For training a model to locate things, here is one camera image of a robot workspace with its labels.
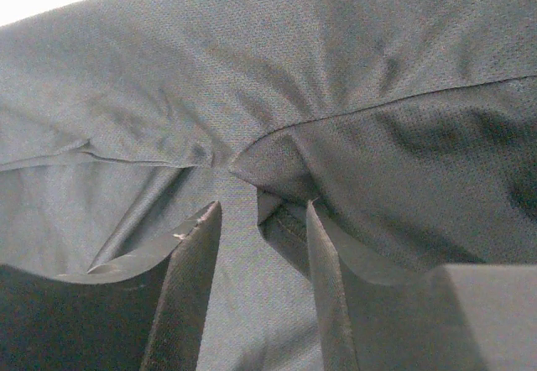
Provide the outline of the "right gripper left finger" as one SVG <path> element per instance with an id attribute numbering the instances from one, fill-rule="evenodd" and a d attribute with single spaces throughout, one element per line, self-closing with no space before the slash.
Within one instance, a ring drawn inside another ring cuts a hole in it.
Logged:
<path id="1" fill-rule="evenodd" d="M 2 369 L 195 369 L 221 224 L 214 201 L 86 274 L 3 265 Z"/>

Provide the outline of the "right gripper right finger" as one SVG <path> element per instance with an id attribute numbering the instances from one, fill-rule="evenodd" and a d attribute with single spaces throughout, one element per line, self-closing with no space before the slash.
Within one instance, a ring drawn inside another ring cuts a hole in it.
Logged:
<path id="1" fill-rule="evenodd" d="M 306 212 L 327 370 L 533 370 L 536 268 L 443 264 L 409 272 Z"/>

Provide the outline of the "black t shirt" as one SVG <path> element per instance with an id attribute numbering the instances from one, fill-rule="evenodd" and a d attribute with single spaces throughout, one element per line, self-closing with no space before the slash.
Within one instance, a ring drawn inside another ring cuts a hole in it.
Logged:
<path id="1" fill-rule="evenodd" d="M 536 0 L 85 0 L 1 28 L 1 268 L 222 208 L 193 370 L 327 370 L 310 202 L 409 272 L 536 268 Z"/>

